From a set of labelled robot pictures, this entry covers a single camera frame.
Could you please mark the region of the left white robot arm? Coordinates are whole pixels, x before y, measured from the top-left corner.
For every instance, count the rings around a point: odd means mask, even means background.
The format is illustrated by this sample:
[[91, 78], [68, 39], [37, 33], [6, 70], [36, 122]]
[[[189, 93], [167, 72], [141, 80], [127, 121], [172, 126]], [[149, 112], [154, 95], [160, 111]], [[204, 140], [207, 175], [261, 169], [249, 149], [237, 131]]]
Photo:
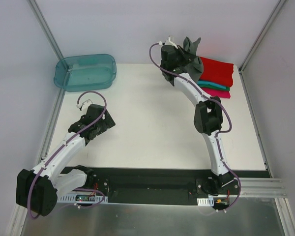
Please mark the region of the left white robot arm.
[[51, 154], [31, 170], [19, 172], [16, 204], [47, 216], [58, 199], [69, 192], [77, 188], [94, 190], [94, 170], [78, 165], [67, 174], [62, 175], [61, 172], [90, 141], [114, 126], [115, 122], [106, 107], [89, 105], [86, 114], [69, 127], [62, 143]]

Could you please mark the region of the grey t shirt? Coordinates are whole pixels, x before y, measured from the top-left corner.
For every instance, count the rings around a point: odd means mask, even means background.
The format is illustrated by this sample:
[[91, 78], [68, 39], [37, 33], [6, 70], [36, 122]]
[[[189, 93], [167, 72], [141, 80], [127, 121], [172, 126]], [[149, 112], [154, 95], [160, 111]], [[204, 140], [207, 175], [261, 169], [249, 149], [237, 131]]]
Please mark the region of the grey t shirt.
[[189, 64], [185, 66], [187, 73], [194, 82], [198, 82], [204, 72], [203, 62], [201, 58], [197, 56], [197, 49], [200, 41], [201, 38], [199, 37], [196, 41], [192, 42], [188, 36], [185, 37], [183, 41], [183, 49], [196, 56]]

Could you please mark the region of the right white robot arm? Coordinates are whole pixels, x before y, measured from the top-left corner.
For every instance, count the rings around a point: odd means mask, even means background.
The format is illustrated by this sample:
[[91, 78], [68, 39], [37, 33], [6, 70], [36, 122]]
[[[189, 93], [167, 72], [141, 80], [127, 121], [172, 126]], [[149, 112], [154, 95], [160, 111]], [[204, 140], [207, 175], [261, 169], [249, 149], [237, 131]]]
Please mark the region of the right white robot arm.
[[209, 97], [189, 76], [184, 67], [196, 56], [180, 46], [163, 44], [161, 47], [161, 70], [165, 79], [179, 89], [195, 106], [194, 126], [202, 134], [208, 149], [211, 172], [214, 180], [212, 190], [223, 194], [229, 188], [232, 177], [225, 167], [221, 139], [216, 135], [222, 128], [223, 115], [219, 106], [221, 100]]

